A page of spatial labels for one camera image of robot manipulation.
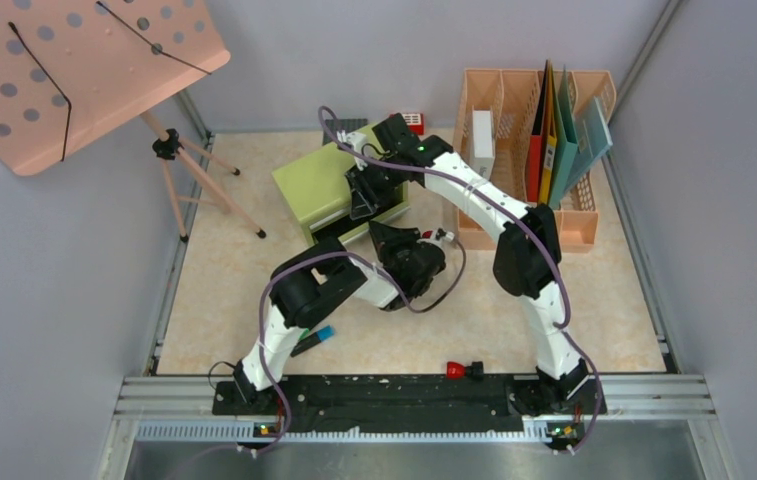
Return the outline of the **green metal drawer cabinet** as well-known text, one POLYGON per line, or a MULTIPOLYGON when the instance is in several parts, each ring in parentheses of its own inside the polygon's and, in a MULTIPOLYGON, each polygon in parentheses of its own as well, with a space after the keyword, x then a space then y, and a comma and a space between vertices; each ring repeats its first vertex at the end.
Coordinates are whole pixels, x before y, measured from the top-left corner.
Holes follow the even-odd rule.
POLYGON ((333 142, 272 171, 274 182, 307 245, 336 237, 349 243, 368 232, 367 222, 388 223, 409 208, 405 186, 396 189, 392 202, 363 219, 350 218, 351 193, 345 173, 355 159, 333 142))

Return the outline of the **red black dumbbell half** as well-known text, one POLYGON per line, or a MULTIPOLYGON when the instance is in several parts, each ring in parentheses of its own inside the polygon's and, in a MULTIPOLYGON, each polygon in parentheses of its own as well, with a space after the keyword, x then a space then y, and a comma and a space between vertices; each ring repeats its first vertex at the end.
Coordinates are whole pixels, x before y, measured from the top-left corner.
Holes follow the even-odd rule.
POLYGON ((468 365, 449 361, 446 363, 445 376, 448 379, 481 381, 485 376, 484 365, 481 361, 474 361, 468 365))

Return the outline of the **white paper booklet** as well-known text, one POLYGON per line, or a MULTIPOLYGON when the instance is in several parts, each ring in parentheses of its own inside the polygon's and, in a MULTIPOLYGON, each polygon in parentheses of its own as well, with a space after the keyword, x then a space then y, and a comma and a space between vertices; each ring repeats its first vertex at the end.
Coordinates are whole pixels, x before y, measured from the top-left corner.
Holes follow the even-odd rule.
POLYGON ((473 110, 470 117, 468 163, 482 178, 490 179, 495 157, 492 112, 490 110, 473 110))

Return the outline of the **yellow plastic clip folder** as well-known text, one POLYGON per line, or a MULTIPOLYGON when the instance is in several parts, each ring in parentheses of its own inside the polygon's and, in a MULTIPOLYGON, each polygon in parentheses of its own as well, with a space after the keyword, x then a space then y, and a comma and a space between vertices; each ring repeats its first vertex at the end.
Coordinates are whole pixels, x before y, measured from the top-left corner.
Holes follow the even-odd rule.
POLYGON ((547 204, 551 190, 553 163, 557 146, 557 133, 554 119, 554 74, 552 61, 550 59, 547 59, 545 64, 545 71, 543 75, 543 92, 541 94, 541 99, 541 158, 540 175, 538 181, 538 202, 547 204))

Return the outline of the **light blue hardcover book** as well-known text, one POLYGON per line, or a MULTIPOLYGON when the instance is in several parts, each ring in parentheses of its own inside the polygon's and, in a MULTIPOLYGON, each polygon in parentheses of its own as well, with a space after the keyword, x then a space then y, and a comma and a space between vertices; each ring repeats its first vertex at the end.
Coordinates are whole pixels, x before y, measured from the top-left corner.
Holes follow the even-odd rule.
POLYGON ((573 189, 613 146, 605 104, 599 96, 594 96, 577 114, 575 126, 578 151, 567 177, 566 191, 573 189))

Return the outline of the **teal plastic folder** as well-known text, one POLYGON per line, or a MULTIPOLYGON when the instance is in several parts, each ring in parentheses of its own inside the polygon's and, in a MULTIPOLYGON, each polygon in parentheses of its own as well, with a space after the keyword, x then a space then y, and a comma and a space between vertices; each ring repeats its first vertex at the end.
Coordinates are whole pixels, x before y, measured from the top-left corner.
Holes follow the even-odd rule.
POLYGON ((557 145, 555 150, 548 205, 557 209, 566 192, 567 177, 577 152, 577 134, 572 115, 569 74, 563 69, 556 92, 555 122, 557 145))

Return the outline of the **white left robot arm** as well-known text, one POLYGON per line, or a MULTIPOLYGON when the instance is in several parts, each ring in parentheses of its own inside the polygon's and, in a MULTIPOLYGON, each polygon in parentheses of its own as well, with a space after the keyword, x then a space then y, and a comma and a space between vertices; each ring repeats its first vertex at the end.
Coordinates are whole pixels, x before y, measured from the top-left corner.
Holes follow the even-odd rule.
POLYGON ((383 311, 408 308, 428 292, 446 268, 448 231, 399 228, 368 222, 377 257, 370 262, 326 238, 280 265, 265 287, 259 306, 259 335, 233 370, 237 401, 251 413, 273 404, 273 384, 283 376, 299 337, 324 321, 347 300, 361 300, 383 311))

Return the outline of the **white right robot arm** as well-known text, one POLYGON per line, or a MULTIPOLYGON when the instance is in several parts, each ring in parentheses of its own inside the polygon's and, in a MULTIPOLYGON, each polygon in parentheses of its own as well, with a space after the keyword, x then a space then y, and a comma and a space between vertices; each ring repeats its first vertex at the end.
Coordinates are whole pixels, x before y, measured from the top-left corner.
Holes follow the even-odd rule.
POLYGON ((353 156, 348 173, 352 203, 376 210, 385 191, 416 182, 462 211, 496 245, 492 266, 498 285, 516 297, 536 342, 538 383, 516 399, 526 415, 574 410, 582 400, 601 411, 604 393, 598 369, 577 345, 568 326, 572 305, 558 264, 560 242, 553 210, 530 206, 476 173, 443 138, 421 138, 394 114, 372 129, 382 157, 363 153, 357 132, 330 132, 336 146, 353 156))

